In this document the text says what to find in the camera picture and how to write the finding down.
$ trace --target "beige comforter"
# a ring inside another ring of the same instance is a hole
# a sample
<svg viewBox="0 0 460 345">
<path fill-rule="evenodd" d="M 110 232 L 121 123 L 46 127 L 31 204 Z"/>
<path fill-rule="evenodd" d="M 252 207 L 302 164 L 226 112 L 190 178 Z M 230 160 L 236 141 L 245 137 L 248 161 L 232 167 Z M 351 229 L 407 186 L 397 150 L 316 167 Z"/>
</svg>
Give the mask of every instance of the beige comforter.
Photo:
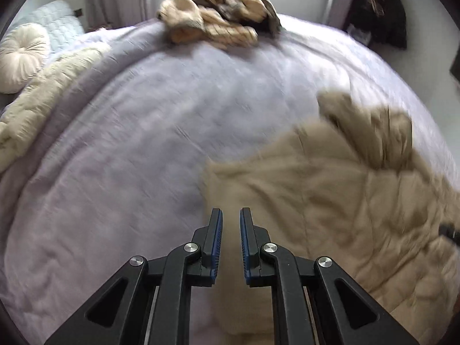
<svg viewBox="0 0 460 345">
<path fill-rule="evenodd" d="M 301 125 L 246 161 L 210 162 L 208 208 L 224 212 L 215 307 L 229 344 L 271 344 L 269 288 L 243 279 L 239 210 L 294 255 L 332 257 L 420 344 L 445 332 L 459 291 L 457 251 L 438 237 L 460 227 L 459 195 L 412 149 L 400 111 L 318 97 L 324 120 Z"/>
</svg>

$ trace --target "comforter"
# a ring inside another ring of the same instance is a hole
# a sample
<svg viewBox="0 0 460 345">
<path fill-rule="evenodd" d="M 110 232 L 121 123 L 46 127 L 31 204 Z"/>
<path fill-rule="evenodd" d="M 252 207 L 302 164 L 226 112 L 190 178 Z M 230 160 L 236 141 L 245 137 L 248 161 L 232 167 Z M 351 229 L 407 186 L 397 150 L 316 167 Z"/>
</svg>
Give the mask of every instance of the comforter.
<svg viewBox="0 0 460 345">
<path fill-rule="evenodd" d="M 330 256 L 420 343 L 435 344 L 459 292 L 460 195 L 412 149 L 412 123 L 349 95 L 318 97 L 323 120 L 296 127 L 253 157 L 209 163 L 208 207 L 225 214 L 215 310 L 229 344 L 273 344 L 271 289 L 243 279 L 239 209 L 294 255 Z"/>
<path fill-rule="evenodd" d="M 228 52 L 171 46 L 163 23 L 143 24 L 63 94 L 0 180 L 0 298 L 32 345 L 133 255 L 189 242 L 209 217 L 206 159 L 242 159 L 316 118 L 322 89 L 406 110 L 415 147 L 458 186 L 431 116 L 379 57 L 338 31 L 280 18 L 279 40 Z M 221 337 L 208 292 L 192 292 L 191 344 Z"/>
</svg>

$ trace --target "white pillow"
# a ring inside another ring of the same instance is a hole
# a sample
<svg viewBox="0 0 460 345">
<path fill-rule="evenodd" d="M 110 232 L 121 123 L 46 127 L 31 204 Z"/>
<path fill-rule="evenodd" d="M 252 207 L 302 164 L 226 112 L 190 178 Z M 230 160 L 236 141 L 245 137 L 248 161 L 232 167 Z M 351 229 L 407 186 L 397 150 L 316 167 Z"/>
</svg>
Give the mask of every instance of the white pillow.
<svg viewBox="0 0 460 345">
<path fill-rule="evenodd" d="M 19 92 L 43 67 L 50 38 L 37 23 L 21 25 L 0 44 L 0 92 Z"/>
</svg>

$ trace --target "tan blanket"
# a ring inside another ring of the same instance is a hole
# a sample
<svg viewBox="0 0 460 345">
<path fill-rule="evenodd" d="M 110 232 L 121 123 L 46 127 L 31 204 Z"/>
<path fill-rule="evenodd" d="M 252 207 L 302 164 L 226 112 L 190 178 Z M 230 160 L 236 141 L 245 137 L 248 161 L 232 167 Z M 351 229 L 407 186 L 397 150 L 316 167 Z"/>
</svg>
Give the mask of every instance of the tan blanket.
<svg viewBox="0 0 460 345">
<path fill-rule="evenodd" d="M 257 43 L 257 32 L 276 36 L 281 24 L 269 0 L 165 0 L 157 16 L 173 43 L 208 40 L 227 45 Z"/>
<path fill-rule="evenodd" d="M 421 345 L 452 317 L 459 267 L 440 222 L 460 226 L 460 202 L 412 149 L 412 124 L 386 107 L 357 108 L 348 95 L 318 97 L 324 120 L 301 125 L 242 162 L 210 162 L 206 205 L 224 231 L 215 286 L 228 344 L 272 344 L 269 288 L 243 279 L 239 210 L 294 255 L 332 257 Z"/>
</svg>

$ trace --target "lavender bedspread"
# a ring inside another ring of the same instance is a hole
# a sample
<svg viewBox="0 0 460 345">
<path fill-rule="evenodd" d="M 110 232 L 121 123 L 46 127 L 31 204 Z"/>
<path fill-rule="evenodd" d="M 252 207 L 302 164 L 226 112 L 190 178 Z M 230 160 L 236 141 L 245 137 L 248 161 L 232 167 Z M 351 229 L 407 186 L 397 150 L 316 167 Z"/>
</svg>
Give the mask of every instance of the lavender bedspread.
<svg viewBox="0 0 460 345">
<path fill-rule="evenodd" d="M 0 181 L 0 299 L 32 345 L 131 256 L 188 242 L 209 216 L 206 158 L 244 157 L 316 118 L 322 89 L 407 110 L 415 146 L 459 186 L 431 116 L 378 56 L 338 31 L 281 20 L 290 32 L 278 41 L 228 52 L 171 46 L 162 23 L 145 24 L 66 92 Z M 194 290 L 191 344 L 218 343 L 209 299 Z"/>
</svg>

